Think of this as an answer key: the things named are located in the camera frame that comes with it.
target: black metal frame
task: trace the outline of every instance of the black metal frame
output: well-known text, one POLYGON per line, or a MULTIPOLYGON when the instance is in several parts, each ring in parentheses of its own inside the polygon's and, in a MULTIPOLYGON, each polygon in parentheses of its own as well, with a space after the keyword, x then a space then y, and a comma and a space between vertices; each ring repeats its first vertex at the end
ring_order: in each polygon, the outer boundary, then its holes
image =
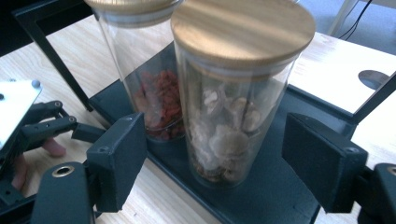
POLYGON ((49 0, 39 2, 29 7, 25 7, 13 12, 15 19, 20 23, 21 27, 26 33, 37 43, 43 50, 44 54, 48 57, 51 63, 55 66, 70 88, 73 90, 78 99, 84 106, 92 111, 89 104, 89 98, 84 90, 78 85, 76 79, 73 77, 69 69, 66 67, 61 57, 52 47, 45 32, 38 25, 40 21, 49 17, 56 16, 58 13, 65 11, 69 8, 79 7, 86 5, 83 0, 49 0))

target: screw hole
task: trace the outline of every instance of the screw hole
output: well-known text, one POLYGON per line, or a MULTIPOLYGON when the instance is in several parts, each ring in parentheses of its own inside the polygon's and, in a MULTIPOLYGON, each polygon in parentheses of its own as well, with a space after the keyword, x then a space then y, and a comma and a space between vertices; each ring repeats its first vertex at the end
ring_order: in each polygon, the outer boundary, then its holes
POLYGON ((99 152, 108 152, 108 147, 100 147, 99 152))
POLYGON ((345 150, 346 150, 346 152, 351 152, 351 153, 359 152, 359 150, 355 147, 346 147, 345 150))
POLYGON ((64 177, 73 173, 74 167, 73 166, 63 166, 58 168, 52 172, 53 177, 64 177))
POLYGON ((390 167, 388 167, 388 171, 389 171, 392 175, 396 175, 396 166, 390 166, 390 167))

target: dried mushroom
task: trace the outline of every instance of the dried mushroom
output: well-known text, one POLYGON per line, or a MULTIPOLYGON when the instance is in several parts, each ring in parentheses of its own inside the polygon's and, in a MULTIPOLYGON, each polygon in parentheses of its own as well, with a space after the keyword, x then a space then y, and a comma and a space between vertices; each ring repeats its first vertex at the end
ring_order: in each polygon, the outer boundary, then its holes
POLYGON ((238 158, 248 150, 248 136, 226 125, 218 125, 209 140, 218 158, 238 158))
POLYGON ((205 113, 209 117, 216 116, 224 106, 225 93, 221 85, 215 89, 207 89, 203 92, 205 113))
POLYGON ((254 132, 262 124, 259 109, 245 97, 239 97, 229 104, 227 110, 233 116, 233 126, 244 132, 254 132))

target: cable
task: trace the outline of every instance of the cable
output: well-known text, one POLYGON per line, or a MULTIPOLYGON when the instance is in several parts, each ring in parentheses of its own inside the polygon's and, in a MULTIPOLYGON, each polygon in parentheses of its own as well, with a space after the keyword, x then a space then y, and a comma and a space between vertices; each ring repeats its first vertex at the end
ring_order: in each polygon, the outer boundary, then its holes
POLYGON ((364 9, 361 11, 361 14, 359 15, 358 19, 355 21, 355 23, 353 23, 353 25, 350 27, 349 30, 347 30, 343 35, 341 35, 340 37, 338 37, 339 39, 341 39, 344 35, 347 35, 350 31, 352 31, 349 36, 345 39, 348 40, 353 33, 356 31, 356 28, 358 27, 359 21, 361 20, 361 16, 364 14, 364 11, 366 11, 367 7, 371 4, 373 0, 369 0, 366 4, 366 6, 364 6, 364 9))

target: metal bolt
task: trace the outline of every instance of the metal bolt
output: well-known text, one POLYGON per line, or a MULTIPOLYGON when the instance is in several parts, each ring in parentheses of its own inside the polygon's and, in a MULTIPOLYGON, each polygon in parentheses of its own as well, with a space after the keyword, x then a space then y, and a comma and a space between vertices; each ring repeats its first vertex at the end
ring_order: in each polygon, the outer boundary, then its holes
POLYGON ((32 86, 33 86, 33 88, 38 89, 38 88, 40 88, 41 83, 40 83, 39 80, 35 79, 35 80, 32 81, 32 86))

